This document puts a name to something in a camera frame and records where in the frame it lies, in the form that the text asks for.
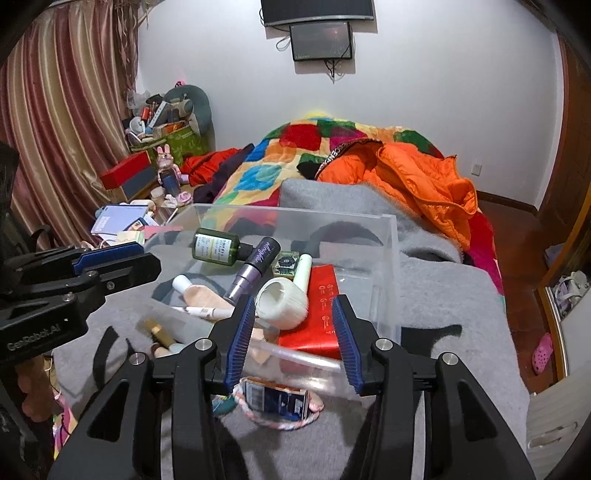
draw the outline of red package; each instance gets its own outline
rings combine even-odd
[[[339,294],[332,265],[312,267],[308,286],[308,316],[293,330],[282,330],[279,345],[340,360],[332,323],[332,299]]]

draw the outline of colorful quilt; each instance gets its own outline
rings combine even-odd
[[[300,163],[320,164],[341,143],[357,138],[411,143],[423,153],[443,158],[428,139],[408,128],[378,128],[325,117],[297,120],[276,128],[255,147],[214,204],[278,206],[281,183],[302,178],[297,170]],[[470,233],[467,253],[474,266],[485,270],[503,295],[492,227],[482,212],[478,211],[470,220]]]

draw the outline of red jacket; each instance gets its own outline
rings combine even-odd
[[[210,152],[200,157],[189,157],[183,162],[181,173],[189,175],[189,183],[192,187],[212,181],[213,174],[217,172],[220,163],[227,160],[238,148],[228,148],[220,152]]]

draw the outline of purple cosmetic bottle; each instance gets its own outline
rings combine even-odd
[[[269,269],[280,251],[281,245],[277,240],[270,236],[263,237],[252,251],[250,257],[244,262],[244,266],[234,278],[234,282],[224,295],[224,298],[235,305],[240,295],[249,294],[255,283]]]

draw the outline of bottle label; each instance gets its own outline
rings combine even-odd
[[[231,245],[230,239],[198,234],[195,239],[195,254],[198,257],[229,263]]]

